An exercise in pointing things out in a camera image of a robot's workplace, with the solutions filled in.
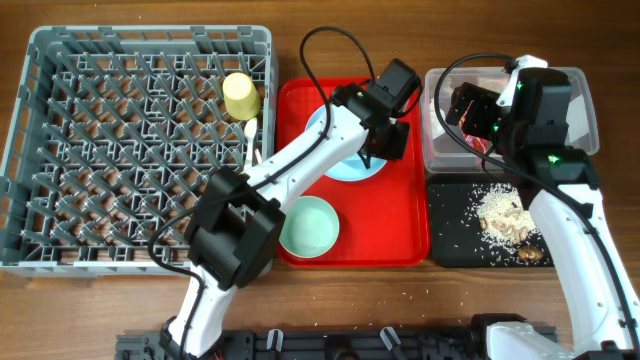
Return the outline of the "yellow plastic cup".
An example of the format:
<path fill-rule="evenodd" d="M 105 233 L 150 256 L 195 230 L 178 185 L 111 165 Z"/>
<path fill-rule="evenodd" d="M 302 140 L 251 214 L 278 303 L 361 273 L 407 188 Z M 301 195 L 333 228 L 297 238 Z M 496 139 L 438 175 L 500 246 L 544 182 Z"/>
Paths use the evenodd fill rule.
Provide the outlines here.
<path fill-rule="evenodd" d="M 241 121 L 256 117 L 261 110 L 261 97 L 251 78 L 244 73 L 228 75 L 222 85 L 228 114 Z"/>

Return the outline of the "mint green food bowl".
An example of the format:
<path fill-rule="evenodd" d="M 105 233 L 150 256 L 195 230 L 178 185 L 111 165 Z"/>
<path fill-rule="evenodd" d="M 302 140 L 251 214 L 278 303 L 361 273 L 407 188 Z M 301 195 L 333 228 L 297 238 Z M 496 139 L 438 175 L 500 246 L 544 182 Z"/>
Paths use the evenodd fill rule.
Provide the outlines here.
<path fill-rule="evenodd" d="M 338 214 L 327 201 L 302 196 L 286 215 L 280 245 L 293 256 L 317 258 L 335 245 L 339 232 Z"/>

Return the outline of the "red snack wrapper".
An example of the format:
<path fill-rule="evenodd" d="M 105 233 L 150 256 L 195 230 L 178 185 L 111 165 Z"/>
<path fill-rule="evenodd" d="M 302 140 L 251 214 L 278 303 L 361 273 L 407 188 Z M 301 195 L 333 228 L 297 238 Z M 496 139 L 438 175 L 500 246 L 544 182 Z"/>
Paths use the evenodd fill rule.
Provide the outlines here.
<path fill-rule="evenodd" d="M 478 136 L 482 133 L 483 126 L 470 113 L 465 113 L 459 123 L 460 130 L 465 142 L 476 151 L 485 153 L 489 149 L 489 142 Z"/>

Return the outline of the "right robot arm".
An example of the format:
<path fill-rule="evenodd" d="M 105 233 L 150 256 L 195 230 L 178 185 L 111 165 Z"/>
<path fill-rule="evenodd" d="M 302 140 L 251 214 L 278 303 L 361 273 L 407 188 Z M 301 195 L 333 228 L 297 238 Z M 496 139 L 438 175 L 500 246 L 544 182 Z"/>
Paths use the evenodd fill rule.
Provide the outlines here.
<path fill-rule="evenodd" d="M 500 92 L 464 82 L 437 117 L 471 154 L 501 168 L 549 249 L 569 308 L 575 359 L 636 359 L 639 297 L 604 214 L 589 155 L 568 140 L 569 76 L 514 69 Z"/>

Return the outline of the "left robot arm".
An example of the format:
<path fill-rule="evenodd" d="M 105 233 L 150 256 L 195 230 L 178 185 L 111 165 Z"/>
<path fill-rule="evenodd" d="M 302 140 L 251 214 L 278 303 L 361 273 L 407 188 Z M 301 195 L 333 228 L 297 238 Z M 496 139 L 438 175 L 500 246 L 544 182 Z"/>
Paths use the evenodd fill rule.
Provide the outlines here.
<path fill-rule="evenodd" d="M 185 232 L 188 292 L 161 331 L 173 358 L 198 359 L 213 347 L 235 292 L 267 267 L 287 212 L 324 173 L 351 156 L 364 165 L 403 158 L 410 131 L 403 107 L 421 90 L 416 72 L 394 59 L 365 85 L 336 87 L 324 119 L 261 164 L 214 172 Z"/>

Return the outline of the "white napkin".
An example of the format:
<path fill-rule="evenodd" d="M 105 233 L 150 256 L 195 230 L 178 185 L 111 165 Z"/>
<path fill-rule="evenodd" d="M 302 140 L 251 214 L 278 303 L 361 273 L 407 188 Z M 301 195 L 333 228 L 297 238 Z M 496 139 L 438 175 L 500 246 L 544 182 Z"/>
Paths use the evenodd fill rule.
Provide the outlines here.
<path fill-rule="evenodd" d="M 435 102 L 434 102 L 434 94 L 435 94 L 435 86 L 444 71 L 443 68 L 436 68 L 432 72 L 427 75 L 428 80 L 428 100 L 429 100 L 429 115 L 431 122 L 431 135 L 433 139 L 437 139 L 440 136 L 445 134 L 444 129 L 440 125 L 436 112 L 435 112 Z M 453 89 L 451 88 L 451 80 L 447 79 L 443 82 L 441 86 L 441 91 L 439 95 L 439 103 L 440 103 L 440 113 L 443 118 L 446 117 L 447 112 L 451 106 L 451 98 L 453 94 Z"/>

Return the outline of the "rice and food scraps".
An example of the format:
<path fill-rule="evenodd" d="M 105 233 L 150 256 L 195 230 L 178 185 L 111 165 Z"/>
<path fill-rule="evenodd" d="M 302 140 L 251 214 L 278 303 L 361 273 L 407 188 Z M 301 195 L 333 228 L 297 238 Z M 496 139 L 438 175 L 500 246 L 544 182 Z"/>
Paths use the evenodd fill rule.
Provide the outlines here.
<path fill-rule="evenodd" d="M 472 255 L 489 267 L 550 264 L 540 230 L 514 187 L 472 184 L 469 197 L 461 222 L 471 231 Z"/>

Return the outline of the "white plastic spoon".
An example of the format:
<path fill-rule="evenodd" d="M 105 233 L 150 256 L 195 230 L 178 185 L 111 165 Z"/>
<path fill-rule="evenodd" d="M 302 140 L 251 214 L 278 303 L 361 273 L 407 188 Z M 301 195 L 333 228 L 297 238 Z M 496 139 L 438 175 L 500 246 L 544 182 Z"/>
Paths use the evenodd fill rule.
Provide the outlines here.
<path fill-rule="evenodd" d="M 258 123 L 257 118 L 251 118 L 246 121 L 243 128 L 244 138 L 246 142 L 246 154 L 244 159 L 243 170 L 246 171 L 253 165 L 255 137 L 257 135 Z"/>

